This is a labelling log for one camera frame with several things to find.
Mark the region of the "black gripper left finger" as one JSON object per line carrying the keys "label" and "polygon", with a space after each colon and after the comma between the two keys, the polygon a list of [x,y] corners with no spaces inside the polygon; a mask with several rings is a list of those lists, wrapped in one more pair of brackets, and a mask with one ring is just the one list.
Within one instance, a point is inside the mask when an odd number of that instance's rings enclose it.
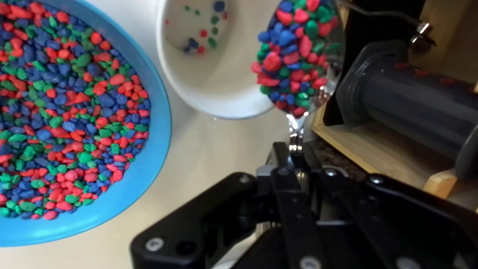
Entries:
{"label": "black gripper left finger", "polygon": [[138,233],[129,244],[132,269],[209,269],[262,223],[271,227],[238,269],[324,269],[313,192],[297,180],[319,163],[309,147],[276,142],[271,154],[276,162],[258,175],[234,172]]}

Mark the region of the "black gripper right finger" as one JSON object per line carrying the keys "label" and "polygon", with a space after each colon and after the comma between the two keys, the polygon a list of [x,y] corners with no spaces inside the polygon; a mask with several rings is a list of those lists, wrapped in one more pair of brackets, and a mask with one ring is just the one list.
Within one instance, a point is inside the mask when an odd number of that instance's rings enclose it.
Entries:
{"label": "black gripper right finger", "polygon": [[367,174],[353,180],[303,145],[312,210],[321,223],[333,219],[356,233],[377,269],[478,269],[478,216],[401,184]]}

